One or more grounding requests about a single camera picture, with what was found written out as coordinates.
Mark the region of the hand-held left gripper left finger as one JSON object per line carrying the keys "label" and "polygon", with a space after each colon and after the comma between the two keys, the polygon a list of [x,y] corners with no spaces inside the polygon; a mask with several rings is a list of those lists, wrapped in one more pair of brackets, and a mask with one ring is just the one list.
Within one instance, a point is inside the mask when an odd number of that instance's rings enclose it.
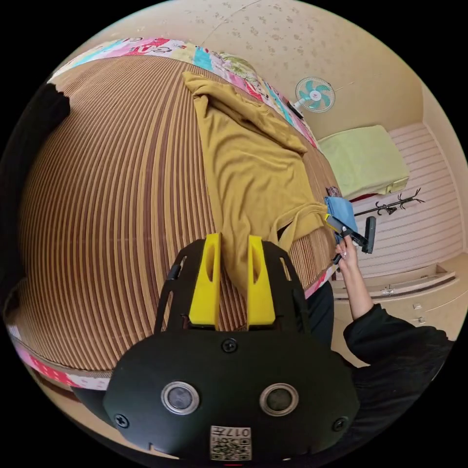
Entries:
{"label": "hand-held left gripper left finger", "polygon": [[193,326],[218,326],[220,310],[221,234],[204,240],[195,289],[189,311]]}

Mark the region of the person's right hand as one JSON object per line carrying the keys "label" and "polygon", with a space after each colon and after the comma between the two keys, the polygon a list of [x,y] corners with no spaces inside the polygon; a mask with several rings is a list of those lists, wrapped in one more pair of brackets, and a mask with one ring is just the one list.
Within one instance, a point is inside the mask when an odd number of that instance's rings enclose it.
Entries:
{"label": "person's right hand", "polygon": [[341,257],[338,266],[343,275],[350,271],[358,270],[357,249],[350,235],[340,240],[336,245],[335,251]]}

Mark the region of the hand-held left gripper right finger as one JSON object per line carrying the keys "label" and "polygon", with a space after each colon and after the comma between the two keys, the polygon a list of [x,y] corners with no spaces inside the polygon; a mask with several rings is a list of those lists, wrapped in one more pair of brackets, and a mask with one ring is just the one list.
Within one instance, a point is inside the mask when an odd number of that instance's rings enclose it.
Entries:
{"label": "hand-held left gripper right finger", "polygon": [[272,325],[275,311],[262,238],[248,239],[247,324]]}

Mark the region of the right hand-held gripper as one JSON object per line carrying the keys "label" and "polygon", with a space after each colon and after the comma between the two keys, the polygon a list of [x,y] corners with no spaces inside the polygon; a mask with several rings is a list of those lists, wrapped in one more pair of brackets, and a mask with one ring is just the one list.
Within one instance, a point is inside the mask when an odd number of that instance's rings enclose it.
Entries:
{"label": "right hand-held gripper", "polygon": [[346,236],[350,236],[351,240],[357,244],[357,246],[361,247],[362,252],[366,253],[366,238],[363,237],[358,232],[354,231],[351,227],[347,226],[346,224],[342,223],[340,220],[332,216],[331,214],[327,214],[324,218],[326,224],[334,231],[336,235],[341,238]]}

